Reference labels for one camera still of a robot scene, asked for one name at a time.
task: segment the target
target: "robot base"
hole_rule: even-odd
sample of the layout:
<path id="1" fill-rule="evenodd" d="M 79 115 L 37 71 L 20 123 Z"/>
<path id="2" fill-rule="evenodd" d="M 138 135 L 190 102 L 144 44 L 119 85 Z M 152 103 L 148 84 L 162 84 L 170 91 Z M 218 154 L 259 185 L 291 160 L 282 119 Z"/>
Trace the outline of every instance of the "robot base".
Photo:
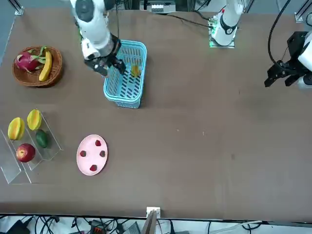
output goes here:
<path id="1" fill-rule="evenodd" d="M 217 18 L 214 16 L 214 18 L 212 20 L 209 20 L 208 21 L 208 26 L 212 26 L 212 27 L 216 27 L 217 25 Z M 212 37 L 212 34 L 214 33 L 214 29 L 210 29 L 209 28 L 209 47 L 211 48 L 216 48 L 216 47 L 221 47 L 221 48 L 235 48 L 235 35 L 234 35 L 234 38 L 232 40 L 232 42 L 226 46 L 224 45 L 220 45 L 218 44 L 215 39 Z"/>

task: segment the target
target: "table surface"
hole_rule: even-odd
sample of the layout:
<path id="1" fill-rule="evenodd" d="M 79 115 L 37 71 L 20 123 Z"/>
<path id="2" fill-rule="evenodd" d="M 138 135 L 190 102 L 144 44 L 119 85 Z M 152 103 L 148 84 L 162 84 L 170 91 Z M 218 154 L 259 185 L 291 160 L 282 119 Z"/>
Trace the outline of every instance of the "table surface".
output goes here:
<path id="1" fill-rule="evenodd" d="M 196 13 L 180 16 L 206 23 Z M 0 68 L 0 121 L 38 108 L 64 151 L 39 165 L 31 185 L 0 176 L 0 210 L 18 213 L 310 221 L 312 93 L 265 88 L 267 38 L 276 15 L 244 14 L 235 49 L 209 48 L 208 30 L 143 11 L 120 11 L 120 38 L 143 42 L 147 67 L 141 107 L 122 109 L 103 94 L 103 79 L 83 64 L 69 9 L 26 9 L 16 17 Z M 116 17 L 110 15 L 116 34 Z M 282 16 L 275 59 L 301 29 Z M 27 88 L 12 61 L 27 46 L 58 48 L 64 74 L 51 88 Z M 109 160 L 96 176 L 76 163 L 80 141 L 104 137 Z"/>

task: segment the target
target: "avocado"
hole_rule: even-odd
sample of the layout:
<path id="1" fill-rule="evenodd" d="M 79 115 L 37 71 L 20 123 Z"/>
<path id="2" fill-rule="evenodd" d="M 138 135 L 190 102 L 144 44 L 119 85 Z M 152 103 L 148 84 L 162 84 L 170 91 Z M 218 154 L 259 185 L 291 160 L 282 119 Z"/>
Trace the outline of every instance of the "avocado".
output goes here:
<path id="1" fill-rule="evenodd" d="M 47 148 L 49 140 L 48 135 L 41 129 L 36 132 L 36 141 L 38 145 L 42 148 Z"/>

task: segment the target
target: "red apple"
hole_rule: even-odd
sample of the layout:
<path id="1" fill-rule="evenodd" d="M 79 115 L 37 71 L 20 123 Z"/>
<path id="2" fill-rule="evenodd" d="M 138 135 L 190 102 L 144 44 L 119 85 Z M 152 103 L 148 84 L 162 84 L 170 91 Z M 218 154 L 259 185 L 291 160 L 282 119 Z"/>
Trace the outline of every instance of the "red apple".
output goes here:
<path id="1" fill-rule="evenodd" d="M 35 148 L 28 143 L 22 144 L 16 150 L 16 157 L 21 162 L 29 162 L 31 161 L 36 154 Z"/>

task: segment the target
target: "white bracket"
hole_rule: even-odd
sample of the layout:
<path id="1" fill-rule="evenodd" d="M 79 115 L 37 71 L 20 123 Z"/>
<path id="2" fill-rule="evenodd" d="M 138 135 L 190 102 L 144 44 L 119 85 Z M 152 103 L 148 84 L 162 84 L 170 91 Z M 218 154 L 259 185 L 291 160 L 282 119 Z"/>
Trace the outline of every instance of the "white bracket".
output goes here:
<path id="1" fill-rule="evenodd" d="M 146 207 L 146 217 L 149 215 L 151 211 L 156 211 L 157 218 L 160 218 L 160 207 Z"/>

